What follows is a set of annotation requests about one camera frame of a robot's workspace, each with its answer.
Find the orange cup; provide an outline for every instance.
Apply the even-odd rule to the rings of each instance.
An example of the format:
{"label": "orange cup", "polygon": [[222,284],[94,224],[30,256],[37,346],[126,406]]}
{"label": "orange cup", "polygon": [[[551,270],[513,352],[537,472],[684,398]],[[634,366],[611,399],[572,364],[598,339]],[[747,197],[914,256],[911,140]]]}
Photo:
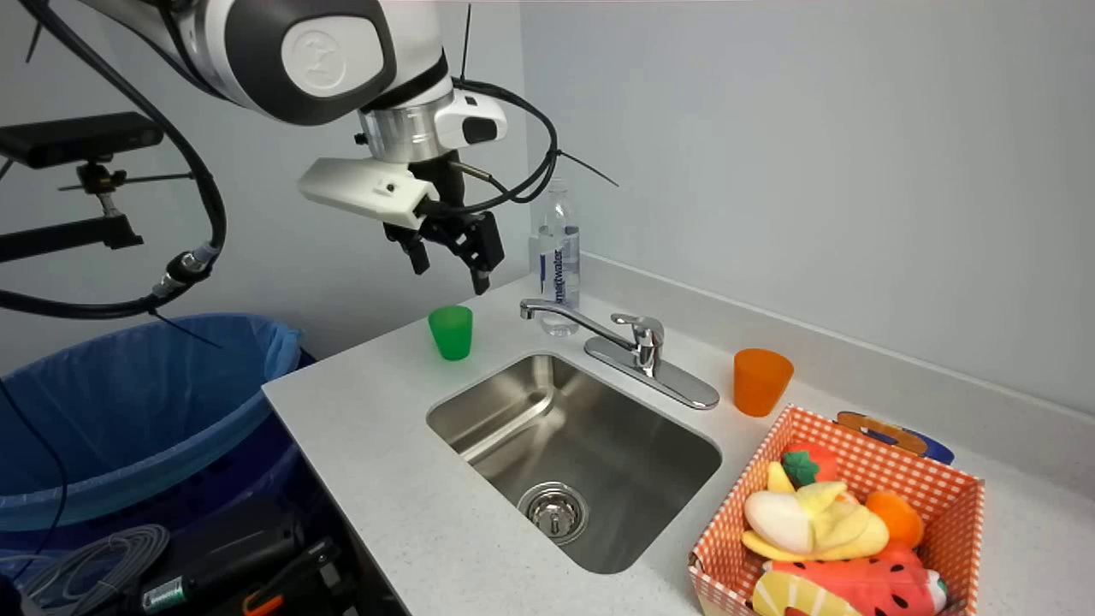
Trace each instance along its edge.
{"label": "orange cup", "polygon": [[790,382],[795,364],[770,348],[738,348],[731,359],[731,403],[767,418]]}

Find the green cup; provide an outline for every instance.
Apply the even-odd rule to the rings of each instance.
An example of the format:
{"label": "green cup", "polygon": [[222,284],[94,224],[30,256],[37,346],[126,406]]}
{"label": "green cup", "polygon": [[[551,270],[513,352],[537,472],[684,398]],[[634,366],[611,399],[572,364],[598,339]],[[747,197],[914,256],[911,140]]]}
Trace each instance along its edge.
{"label": "green cup", "polygon": [[428,321],[430,321],[434,346],[447,364],[458,364],[472,352],[472,307],[446,303],[430,310]]}

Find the orange basket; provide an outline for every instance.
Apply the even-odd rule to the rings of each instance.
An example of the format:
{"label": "orange basket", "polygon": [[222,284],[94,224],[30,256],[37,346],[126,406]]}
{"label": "orange basket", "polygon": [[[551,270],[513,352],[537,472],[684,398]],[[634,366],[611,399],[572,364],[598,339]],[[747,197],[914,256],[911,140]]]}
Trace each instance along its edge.
{"label": "orange basket", "polygon": [[690,590],[703,616],[751,611],[747,599],[759,579],[762,557],[742,545],[747,495],[767,487],[767,464],[781,457],[790,439],[831,447],[841,457],[854,495],[877,489],[902,492],[928,524],[919,557],[928,567],[942,573],[951,591],[943,616],[979,611],[981,478],[930,457],[911,457],[877,439],[835,429],[828,418],[790,406],[690,548]]}

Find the white wall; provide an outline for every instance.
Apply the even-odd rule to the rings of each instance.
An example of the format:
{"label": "white wall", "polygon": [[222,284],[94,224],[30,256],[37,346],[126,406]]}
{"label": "white wall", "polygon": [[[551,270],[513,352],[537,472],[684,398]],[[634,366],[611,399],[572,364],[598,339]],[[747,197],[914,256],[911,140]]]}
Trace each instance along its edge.
{"label": "white wall", "polygon": [[[452,64],[460,38],[458,0],[440,2],[440,23]],[[295,189],[297,175],[322,155],[358,155],[353,147],[355,117],[332,128],[281,128],[276,119],[227,107],[183,87],[151,49],[122,29],[79,2],[58,2],[66,16],[115,62],[201,151],[219,179],[230,206],[230,249],[212,279],[172,303],[164,316],[189,310],[257,310],[276,316],[303,329],[314,352],[335,352],[377,332],[422,319],[428,307],[472,295],[464,266],[447,249],[430,246],[434,266],[425,278],[411,274],[398,243],[383,240],[383,225],[303,203]],[[131,111],[109,87],[83,67],[58,40],[44,38],[34,64],[22,64],[30,21],[16,2],[0,7],[0,128],[27,119],[58,119],[79,114]],[[472,76],[522,90],[521,9],[485,2],[476,9]],[[172,147],[120,159],[126,170],[182,170]],[[500,179],[522,179],[527,144],[522,119],[513,114],[505,144],[470,155]],[[83,219],[94,203],[58,194],[73,170],[14,168],[0,180],[0,234],[44,224]],[[37,290],[73,300],[114,300],[143,295],[164,264],[197,246],[208,228],[189,184],[126,189],[115,197],[147,246],[109,253],[105,246],[62,256],[37,256],[0,266],[0,287]],[[527,212],[500,212],[511,259],[495,284],[522,274]],[[114,324],[51,321],[0,310],[0,374],[22,366],[75,339],[100,334]]]}
{"label": "white wall", "polygon": [[522,0],[606,259],[1095,415],[1095,2]]}

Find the cable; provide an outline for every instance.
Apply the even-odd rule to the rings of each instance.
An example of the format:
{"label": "cable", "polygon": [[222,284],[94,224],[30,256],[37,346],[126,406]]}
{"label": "cable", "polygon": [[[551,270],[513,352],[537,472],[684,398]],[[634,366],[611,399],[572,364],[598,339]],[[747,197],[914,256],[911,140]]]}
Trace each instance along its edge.
{"label": "cable", "polygon": [[178,21],[172,16],[172,0],[158,0],[158,9],[162,9],[162,21],[164,21],[164,30],[172,33],[172,43],[178,49],[178,58],[182,58],[183,72],[192,76],[192,83],[197,90],[212,92],[204,76],[197,72],[193,58],[183,50]]}
{"label": "cable", "polygon": [[470,78],[472,16],[476,16],[476,2],[464,7],[464,40],[460,40],[460,50],[458,50],[458,78]]}
{"label": "cable", "polygon": [[193,329],[189,329],[189,324],[182,324],[182,321],[173,321],[173,319],[164,319],[162,310],[147,310],[147,316],[155,316],[162,324],[182,332],[183,339],[193,339],[193,343],[212,346],[212,348],[222,348],[214,339],[204,339],[204,334],[197,334]]}
{"label": "cable", "polygon": [[492,96],[492,99],[501,99],[529,117],[540,119],[540,128],[547,131],[547,151],[544,151],[544,160],[513,189],[500,184],[492,175],[476,175],[470,168],[458,168],[460,175],[472,175],[485,184],[492,184],[500,194],[485,197],[485,203],[472,203],[472,206],[447,206],[447,203],[430,203],[430,206],[422,206],[422,216],[476,216],[476,212],[488,212],[501,203],[533,203],[555,179],[555,163],[557,159],[566,159],[574,163],[582,163],[584,170],[598,175],[602,180],[616,184],[606,170],[593,168],[589,160],[566,155],[557,147],[557,131],[551,124],[547,114],[540,114],[533,103],[521,99],[515,92],[501,90],[501,87],[492,87],[492,83],[470,83],[470,78],[452,78],[458,90],[470,90],[470,92],[482,92],[482,96]]}
{"label": "cable", "polygon": [[135,175],[135,179],[122,179],[122,184],[155,184],[155,180],[183,180],[183,179],[193,179],[193,175]]}
{"label": "cable", "polygon": [[143,99],[105,58],[100,58],[58,14],[51,14],[49,0],[20,0],[20,2],[49,33],[53,33],[75,58],[83,58],[91,72],[100,72],[114,90],[120,90],[143,117],[151,117],[167,132],[167,140],[178,147],[178,155],[183,159],[183,163],[193,175],[212,235],[204,246],[178,253],[167,264],[167,279],[158,284],[143,299],[114,300],[114,303],[68,303],[68,300],[49,300],[49,299],[0,290],[0,307],[51,316],[51,319],[131,319],[131,316],[155,310],[155,307],[182,299],[201,278],[208,278],[208,270],[214,266],[214,259],[227,246],[230,224],[227,224],[227,206],[214,189],[214,179],[204,168],[204,160],[197,159],[197,151],[182,138],[182,131],[151,99]]}
{"label": "cable", "polygon": [[30,43],[27,43],[22,64],[30,64],[34,50],[37,50],[37,40],[42,40],[42,23],[34,23],[34,30],[30,30]]}
{"label": "cable", "polygon": [[66,457],[58,455],[58,447],[37,431],[37,425],[22,415],[22,406],[14,399],[9,386],[0,379],[0,392],[3,399],[9,403],[14,418],[20,425],[27,425],[27,431],[42,443],[42,447],[49,451],[49,457],[53,462],[58,469],[58,478],[62,478],[62,492],[58,492],[58,511],[49,524],[49,530],[42,533],[37,548],[34,548],[34,557],[22,561],[22,567],[16,575],[9,575],[14,582],[22,579],[30,573],[30,566],[42,557],[42,552],[53,542],[58,528],[62,528],[62,518],[66,518],[66,508],[68,508],[68,469],[66,469]]}

